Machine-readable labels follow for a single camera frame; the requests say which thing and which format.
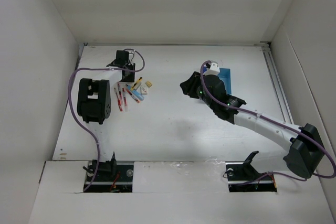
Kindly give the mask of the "yellow black utility knife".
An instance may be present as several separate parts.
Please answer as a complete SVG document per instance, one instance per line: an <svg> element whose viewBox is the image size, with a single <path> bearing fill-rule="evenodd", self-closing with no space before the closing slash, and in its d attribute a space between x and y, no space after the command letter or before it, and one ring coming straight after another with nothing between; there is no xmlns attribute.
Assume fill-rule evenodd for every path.
<svg viewBox="0 0 336 224"><path fill-rule="evenodd" d="M136 86L137 86L137 84L139 83L139 82L141 82L142 81L142 77L140 77L134 84L133 84L133 86L132 86L132 90L136 90Z"/></svg>

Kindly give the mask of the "white staples box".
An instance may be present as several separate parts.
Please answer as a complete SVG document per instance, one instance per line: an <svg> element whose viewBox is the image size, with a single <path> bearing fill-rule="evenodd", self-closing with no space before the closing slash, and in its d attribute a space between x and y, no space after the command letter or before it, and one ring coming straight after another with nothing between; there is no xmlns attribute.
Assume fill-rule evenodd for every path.
<svg viewBox="0 0 336 224"><path fill-rule="evenodd" d="M148 94L148 86L141 85L141 95L147 95L147 94Z"/></svg>

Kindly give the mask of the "yellow eraser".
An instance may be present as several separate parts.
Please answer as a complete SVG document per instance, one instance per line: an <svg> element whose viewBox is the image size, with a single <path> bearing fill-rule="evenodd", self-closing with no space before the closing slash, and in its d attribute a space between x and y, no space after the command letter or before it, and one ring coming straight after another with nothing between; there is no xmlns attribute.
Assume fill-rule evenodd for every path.
<svg viewBox="0 0 336 224"><path fill-rule="evenodd" d="M146 85L147 85L149 88L153 86L153 84L152 84L150 81L147 81L147 82L146 82Z"/></svg>

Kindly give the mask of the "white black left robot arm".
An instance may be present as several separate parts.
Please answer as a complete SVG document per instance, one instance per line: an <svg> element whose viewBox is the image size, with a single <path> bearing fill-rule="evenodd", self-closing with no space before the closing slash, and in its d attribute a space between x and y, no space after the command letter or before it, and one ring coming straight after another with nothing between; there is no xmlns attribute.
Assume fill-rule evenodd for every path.
<svg viewBox="0 0 336 224"><path fill-rule="evenodd" d="M135 81L134 50L118 50L115 60L107 65L116 70L103 71L94 78L82 78L79 81L77 113L86 124L86 128L98 140L99 160L105 162L99 167L99 174L105 180L112 180L117 175L117 167L110 161L113 155L111 140L106 125L103 123L110 117L112 101L122 108L121 89Z"/></svg>

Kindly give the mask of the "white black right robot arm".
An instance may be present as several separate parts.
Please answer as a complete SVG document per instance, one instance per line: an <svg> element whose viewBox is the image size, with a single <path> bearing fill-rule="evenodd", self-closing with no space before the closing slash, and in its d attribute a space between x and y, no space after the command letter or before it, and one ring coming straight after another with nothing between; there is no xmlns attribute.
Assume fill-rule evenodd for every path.
<svg viewBox="0 0 336 224"><path fill-rule="evenodd" d="M180 84L184 95L201 99L221 120L258 133L273 141L288 153L283 160L295 175L308 179L313 175L324 152L318 129L311 125L298 126L276 119L264 119L261 112L246 112L246 102L226 92L224 82L216 75L193 72Z"/></svg>

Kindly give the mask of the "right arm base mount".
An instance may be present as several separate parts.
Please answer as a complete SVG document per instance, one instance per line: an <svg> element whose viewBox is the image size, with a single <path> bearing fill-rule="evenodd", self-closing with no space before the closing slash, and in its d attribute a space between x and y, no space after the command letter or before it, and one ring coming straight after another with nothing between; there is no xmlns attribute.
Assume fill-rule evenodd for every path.
<svg viewBox="0 0 336 224"><path fill-rule="evenodd" d="M227 179L230 193L277 192L273 175L259 173L251 164L258 153L251 152L243 161L225 162L223 178Z"/></svg>

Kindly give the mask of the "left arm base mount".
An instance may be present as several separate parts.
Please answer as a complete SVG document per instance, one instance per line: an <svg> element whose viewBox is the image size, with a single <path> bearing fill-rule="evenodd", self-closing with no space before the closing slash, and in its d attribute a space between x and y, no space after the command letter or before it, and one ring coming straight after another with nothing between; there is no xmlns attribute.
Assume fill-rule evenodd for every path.
<svg viewBox="0 0 336 224"><path fill-rule="evenodd" d="M82 168L86 171L84 193L131 193L133 191L134 162L118 162L113 153L109 161L100 162L96 176L97 160Z"/></svg>

